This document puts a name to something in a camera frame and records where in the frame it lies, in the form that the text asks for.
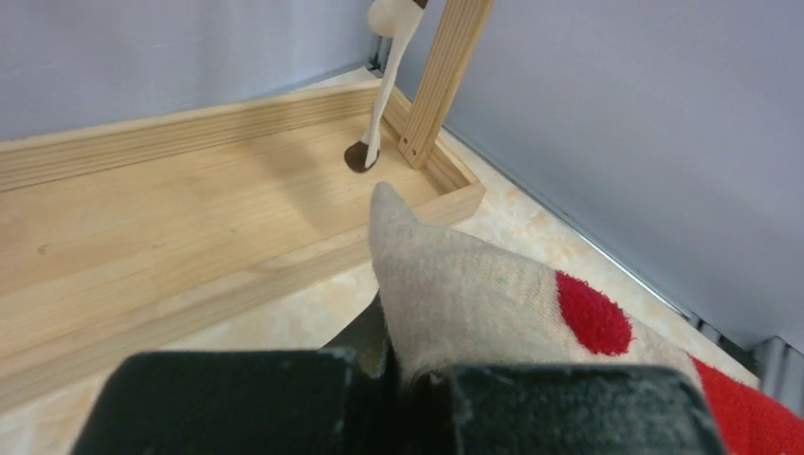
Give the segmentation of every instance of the marble tabletop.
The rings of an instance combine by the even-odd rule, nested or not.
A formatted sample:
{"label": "marble tabletop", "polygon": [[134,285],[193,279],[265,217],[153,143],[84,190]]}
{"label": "marble tabletop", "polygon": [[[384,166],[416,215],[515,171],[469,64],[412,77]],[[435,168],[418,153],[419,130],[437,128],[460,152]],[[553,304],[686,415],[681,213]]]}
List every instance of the marble tabletop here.
{"label": "marble tabletop", "polygon": [[[364,69],[312,86],[373,78]],[[457,226],[497,246],[516,251],[583,279],[623,309],[700,360],[746,384],[757,379],[640,283],[590,246],[545,208],[445,132],[453,151],[484,182],[477,213]],[[372,300],[377,289],[366,263],[285,298],[229,319],[167,349],[316,349],[334,337]],[[95,374],[20,408],[0,414],[0,453],[65,454],[110,371]]]}

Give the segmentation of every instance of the gray wall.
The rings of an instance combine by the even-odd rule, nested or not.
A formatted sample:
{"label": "gray wall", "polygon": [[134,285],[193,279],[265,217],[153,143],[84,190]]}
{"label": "gray wall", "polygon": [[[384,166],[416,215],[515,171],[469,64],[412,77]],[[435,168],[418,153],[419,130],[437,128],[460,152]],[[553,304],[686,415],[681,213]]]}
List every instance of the gray wall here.
{"label": "gray wall", "polygon": [[726,335],[804,351],[802,20],[800,0],[498,1],[448,125]]}
{"label": "gray wall", "polygon": [[0,139],[244,100],[364,63],[371,0],[0,0]]}

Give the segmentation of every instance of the red patch on fabric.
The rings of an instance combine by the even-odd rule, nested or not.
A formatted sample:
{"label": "red patch on fabric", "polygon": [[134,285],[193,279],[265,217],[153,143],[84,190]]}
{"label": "red patch on fabric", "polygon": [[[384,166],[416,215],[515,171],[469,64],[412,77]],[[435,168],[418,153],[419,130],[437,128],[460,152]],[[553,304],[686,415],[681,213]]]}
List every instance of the red patch on fabric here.
{"label": "red patch on fabric", "polygon": [[578,342],[593,354],[621,355],[633,339],[622,308],[587,282],[556,272],[558,305]]}
{"label": "red patch on fabric", "polygon": [[689,357],[701,377],[706,403],[731,453],[804,454],[804,420],[744,384]]}

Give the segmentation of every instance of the wooden tray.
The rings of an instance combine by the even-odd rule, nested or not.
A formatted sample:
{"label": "wooden tray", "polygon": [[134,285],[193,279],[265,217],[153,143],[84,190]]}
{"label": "wooden tray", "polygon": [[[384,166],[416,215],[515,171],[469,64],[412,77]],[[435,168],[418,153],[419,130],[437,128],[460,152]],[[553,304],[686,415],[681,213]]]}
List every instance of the wooden tray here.
{"label": "wooden tray", "polygon": [[369,260],[379,181],[427,223],[472,215],[437,135],[475,42],[436,40],[413,105],[394,89],[364,174],[343,151],[379,81],[0,144],[0,411]]}

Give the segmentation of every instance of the brown spot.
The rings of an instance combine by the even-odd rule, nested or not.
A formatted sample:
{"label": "brown spot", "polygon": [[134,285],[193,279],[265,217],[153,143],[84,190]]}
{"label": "brown spot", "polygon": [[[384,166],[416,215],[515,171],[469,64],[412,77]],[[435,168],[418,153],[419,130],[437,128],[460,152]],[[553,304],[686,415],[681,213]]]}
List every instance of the brown spot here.
{"label": "brown spot", "polygon": [[375,160],[375,162],[367,168],[366,155],[368,154],[369,144],[358,141],[346,149],[346,152],[343,153],[343,160],[346,161],[346,165],[349,166],[349,169],[351,169],[353,172],[365,173],[377,162],[377,160]]}

